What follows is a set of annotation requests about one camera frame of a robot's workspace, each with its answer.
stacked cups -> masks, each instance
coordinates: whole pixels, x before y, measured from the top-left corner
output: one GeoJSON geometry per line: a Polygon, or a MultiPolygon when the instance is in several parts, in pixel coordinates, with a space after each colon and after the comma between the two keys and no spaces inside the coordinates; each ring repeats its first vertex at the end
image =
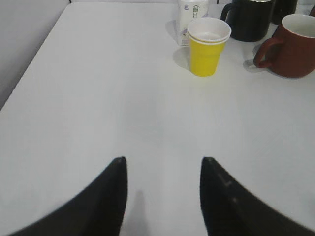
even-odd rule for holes
{"type": "Polygon", "coordinates": [[[199,18],[188,25],[190,71],[197,76],[210,76],[216,71],[231,27],[216,18],[199,18]]]}

mug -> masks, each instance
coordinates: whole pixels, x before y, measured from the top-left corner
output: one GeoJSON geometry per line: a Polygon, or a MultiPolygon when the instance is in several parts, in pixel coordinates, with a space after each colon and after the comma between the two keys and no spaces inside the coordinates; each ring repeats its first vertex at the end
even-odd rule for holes
{"type": "Polygon", "coordinates": [[[276,0],[271,22],[278,25],[283,17],[295,13],[297,0],[276,0]]]}
{"type": "Polygon", "coordinates": [[[311,73],[315,69],[315,17],[285,16],[272,38],[259,48],[254,64],[285,77],[311,73]]]}
{"type": "Polygon", "coordinates": [[[222,11],[221,20],[232,28],[231,37],[255,42],[266,36],[275,0],[233,0],[222,11]]]}

red mug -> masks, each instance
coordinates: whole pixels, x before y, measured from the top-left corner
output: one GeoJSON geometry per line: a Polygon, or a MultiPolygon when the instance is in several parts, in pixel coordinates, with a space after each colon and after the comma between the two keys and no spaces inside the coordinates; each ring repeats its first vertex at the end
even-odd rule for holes
{"type": "Polygon", "coordinates": [[[259,48],[254,64],[285,77],[310,74],[315,69],[315,17],[285,16],[272,38],[259,48]]]}

black pointed shape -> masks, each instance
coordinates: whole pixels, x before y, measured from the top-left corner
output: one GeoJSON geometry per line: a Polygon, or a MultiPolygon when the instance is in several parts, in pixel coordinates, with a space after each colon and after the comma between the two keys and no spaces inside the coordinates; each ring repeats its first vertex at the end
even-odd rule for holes
{"type": "Polygon", "coordinates": [[[119,157],[69,202],[10,236],[118,236],[126,201],[126,159],[119,157]]]}
{"type": "Polygon", "coordinates": [[[210,157],[202,161],[200,202],[210,236],[315,236],[250,193],[210,157]]]}

black mug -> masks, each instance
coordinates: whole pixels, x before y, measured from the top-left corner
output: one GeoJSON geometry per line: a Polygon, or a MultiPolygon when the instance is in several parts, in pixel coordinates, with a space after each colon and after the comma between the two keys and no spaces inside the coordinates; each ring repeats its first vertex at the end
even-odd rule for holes
{"type": "Polygon", "coordinates": [[[283,17],[295,13],[297,0],[276,0],[271,22],[278,25],[283,17]]]}
{"type": "Polygon", "coordinates": [[[220,19],[231,26],[232,38],[255,42],[266,36],[274,6],[275,0],[233,0],[220,19]]]}

